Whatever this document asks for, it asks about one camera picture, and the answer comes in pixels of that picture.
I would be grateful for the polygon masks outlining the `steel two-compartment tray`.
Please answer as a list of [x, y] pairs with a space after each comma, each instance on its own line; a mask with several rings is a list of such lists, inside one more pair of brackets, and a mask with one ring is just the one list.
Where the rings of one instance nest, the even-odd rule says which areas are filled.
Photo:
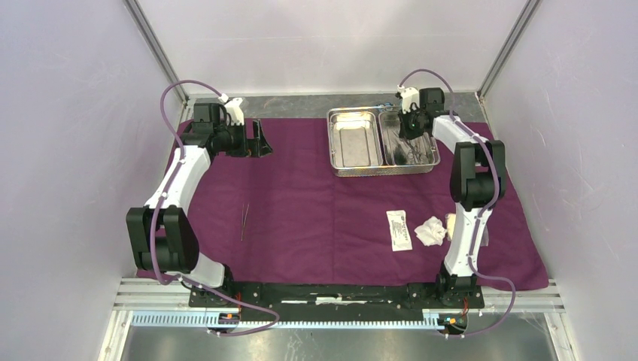
[[[423, 174], [432, 171], [441, 157], [434, 138], [423, 135], [418, 140], [428, 143], [433, 161], [426, 165], [409, 165], [406, 140], [399, 137], [400, 119], [397, 106], [333, 108], [327, 113], [330, 164], [339, 177], [390, 176]], [[388, 165], [385, 158], [386, 131], [395, 131], [403, 149], [402, 165]]]

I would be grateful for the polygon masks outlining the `maroon cloth wrap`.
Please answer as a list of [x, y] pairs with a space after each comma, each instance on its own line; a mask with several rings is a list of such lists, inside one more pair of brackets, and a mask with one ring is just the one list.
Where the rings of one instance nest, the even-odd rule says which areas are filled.
[[[404, 210], [410, 230], [454, 212], [452, 153], [426, 174], [338, 177], [327, 122], [264, 119], [272, 154], [218, 156], [190, 203], [199, 248], [237, 281], [400, 286], [432, 282], [448, 245], [393, 252], [387, 211]], [[240, 241], [242, 206], [250, 204]]]

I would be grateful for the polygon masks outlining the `steel forceps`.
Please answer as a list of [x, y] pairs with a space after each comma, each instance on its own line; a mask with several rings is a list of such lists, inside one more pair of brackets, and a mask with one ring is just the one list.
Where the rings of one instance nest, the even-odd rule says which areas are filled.
[[240, 231], [240, 241], [244, 241], [245, 239], [245, 230], [248, 220], [248, 212], [250, 210], [250, 204], [246, 203], [242, 206], [242, 221], [241, 221], [241, 231]]

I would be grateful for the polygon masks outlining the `white gauze pad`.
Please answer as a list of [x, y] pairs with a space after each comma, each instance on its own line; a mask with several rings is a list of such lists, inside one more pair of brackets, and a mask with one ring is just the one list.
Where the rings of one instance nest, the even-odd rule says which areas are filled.
[[453, 239], [455, 221], [456, 221], [456, 214], [445, 215], [446, 238], [448, 241], [452, 241]]

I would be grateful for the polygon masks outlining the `white gauze packet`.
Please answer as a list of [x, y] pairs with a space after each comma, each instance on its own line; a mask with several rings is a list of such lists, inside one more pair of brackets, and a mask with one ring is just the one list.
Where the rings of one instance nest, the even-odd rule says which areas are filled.
[[431, 217], [415, 228], [417, 239], [425, 246], [441, 246], [447, 235], [447, 229], [437, 217]]

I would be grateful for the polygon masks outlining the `green suture packet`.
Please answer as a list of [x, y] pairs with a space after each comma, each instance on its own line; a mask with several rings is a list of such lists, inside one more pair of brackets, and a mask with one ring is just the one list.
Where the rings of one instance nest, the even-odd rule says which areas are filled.
[[406, 222], [404, 210], [387, 211], [390, 228], [391, 247], [393, 252], [412, 250], [412, 239]]

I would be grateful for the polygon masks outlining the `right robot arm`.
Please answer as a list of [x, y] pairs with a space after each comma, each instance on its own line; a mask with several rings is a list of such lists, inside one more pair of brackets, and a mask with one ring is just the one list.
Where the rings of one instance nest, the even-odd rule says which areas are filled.
[[451, 245], [436, 278], [434, 295], [445, 307], [475, 293], [478, 254], [489, 216], [503, 197], [505, 146], [474, 132], [445, 108], [440, 88], [397, 87], [400, 100], [400, 137], [428, 135], [453, 154], [450, 193], [455, 203]]

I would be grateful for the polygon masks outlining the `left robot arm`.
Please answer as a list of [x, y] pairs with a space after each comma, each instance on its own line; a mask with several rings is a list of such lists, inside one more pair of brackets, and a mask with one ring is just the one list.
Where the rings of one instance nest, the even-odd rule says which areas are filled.
[[235, 300], [236, 286], [227, 280], [227, 266], [201, 252], [187, 214], [199, 182], [218, 154], [258, 158], [272, 153], [259, 120], [253, 120], [253, 134], [248, 134], [242, 102], [234, 98], [195, 103], [193, 119], [177, 136], [161, 184], [143, 206], [130, 208], [126, 215], [138, 270], [150, 272], [164, 284], [180, 280], [208, 286], [209, 299], [222, 307]]

